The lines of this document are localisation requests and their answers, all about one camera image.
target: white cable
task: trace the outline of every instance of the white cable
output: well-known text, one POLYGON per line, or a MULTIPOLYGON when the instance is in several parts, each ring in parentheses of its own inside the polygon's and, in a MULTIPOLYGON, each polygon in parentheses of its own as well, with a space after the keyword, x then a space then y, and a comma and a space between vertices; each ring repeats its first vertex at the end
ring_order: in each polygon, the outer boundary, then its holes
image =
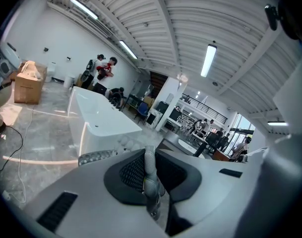
POLYGON ((23 185, 23 196, 24 196, 24 200, 23 200, 23 201, 20 201, 20 200, 18 200, 18 199, 13 195, 13 193, 9 193, 9 194, 11 194, 18 202, 20 202, 21 204, 25 204, 25 203, 26 203, 26 188, 25 188, 25 184, 24 184, 24 182, 23 182, 23 180, 22 180, 22 178, 21 178, 21 175, 20 175, 20 170, 21 170, 21 154, 22 154, 22 150, 23 150, 23 147, 24 147, 24 143, 25 143, 25 139, 26 139, 26 135, 27 135, 28 128, 30 127, 30 125, 31 125, 31 123, 32 123, 32 120, 33 120, 34 107, 35 107, 35 105, 34 105, 33 108, 32 108, 30 123, 28 124, 28 126, 27 126, 27 128, 26 128, 26 130, 25 130, 25 135, 24 135, 24 138, 23 138, 23 146, 22 146, 22 148, 21 148, 21 150, 20 150, 20 154, 19 154, 19 162, 18 162, 18 172, 17 172, 17 173, 18 173, 18 177, 19 177, 19 179, 20 179, 20 181, 21 181, 21 183, 22 183, 22 185, 23 185))

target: railing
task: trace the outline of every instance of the railing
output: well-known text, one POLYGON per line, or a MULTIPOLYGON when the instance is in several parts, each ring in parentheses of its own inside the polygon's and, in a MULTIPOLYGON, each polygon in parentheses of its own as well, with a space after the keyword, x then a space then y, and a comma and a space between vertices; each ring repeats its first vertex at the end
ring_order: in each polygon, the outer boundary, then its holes
POLYGON ((208 107, 207 105, 199 102, 198 100, 186 95, 186 94, 182 94, 181 100, 185 101, 186 103, 190 104, 192 107, 202 110, 204 113, 207 113, 208 115, 210 115, 211 117, 213 117, 215 120, 217 120, 218 122, 225 124, 226 120, 228 118, 226 118, 225 116, 223 116, 222 114, 218 113, 217 111, 215 111, 214 109, 208 107))

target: blue chair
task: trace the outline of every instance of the blue chair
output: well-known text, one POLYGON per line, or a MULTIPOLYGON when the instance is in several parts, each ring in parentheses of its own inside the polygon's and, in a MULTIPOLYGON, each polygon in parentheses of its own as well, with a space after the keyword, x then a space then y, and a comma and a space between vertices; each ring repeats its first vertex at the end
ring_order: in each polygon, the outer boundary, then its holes
POLYGON ((135 116, 135 118, 137 116, 140 117, 140 120, 137 123, 139 123, 141 121, 141 119, 145 120, 147 118, 147 113, 148 113, 147 112, 147 104, 145 102, 141 102, 140 106, 137 109, 137 113, 136 113, 136 116, 135 116))

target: ceiling light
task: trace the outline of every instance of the ceiling light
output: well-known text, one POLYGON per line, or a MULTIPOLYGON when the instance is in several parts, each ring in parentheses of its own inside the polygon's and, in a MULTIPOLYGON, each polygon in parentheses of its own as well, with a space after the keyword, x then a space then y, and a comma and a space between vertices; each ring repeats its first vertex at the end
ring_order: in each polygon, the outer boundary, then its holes
POLYGON ((214 59, 216 51, 217 51, 216 46, 213 46, 213 45, 210 45, 210 44, 208 45, 204 65, 202 67, 202 71, 201 71, 201 74, 200 74, 202 77, 207 76, 208 71, 209 71, 210 66, 211 66, 211 63, 212 63, 212 60, 214 59))
POLYGON ((121 45, 130 53, 130 55, 134 58, 137 59, 136 55, 132 52, 132 50, 125 44, 124 41, 120 41, 121 45))
POLYGON ((78 6, 80 9, 82 9, 85 13, 87 13, 89 16, 93 17, 94 19, 98 19, 98 16, 87 6, 85 6, 83 3, 81 3, 78 0, 70 0, 74 5, 78 6))
POLYGON ((268 121, 270 126, 288 126, 287 122, 284 121, 268 121))

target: gray vent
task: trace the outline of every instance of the gray vent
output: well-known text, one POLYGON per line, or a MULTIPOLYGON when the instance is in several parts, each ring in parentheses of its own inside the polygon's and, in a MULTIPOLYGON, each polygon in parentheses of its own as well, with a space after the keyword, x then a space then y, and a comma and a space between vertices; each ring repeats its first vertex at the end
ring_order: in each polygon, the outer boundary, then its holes
POLYGON ((85 21, 88 22, 94 28, 100 30, 104 35, 106 35, 106 37, 111 37, 113 35, 113 33, 98 19, 95 20, 92 17, 87 17, 85 21))

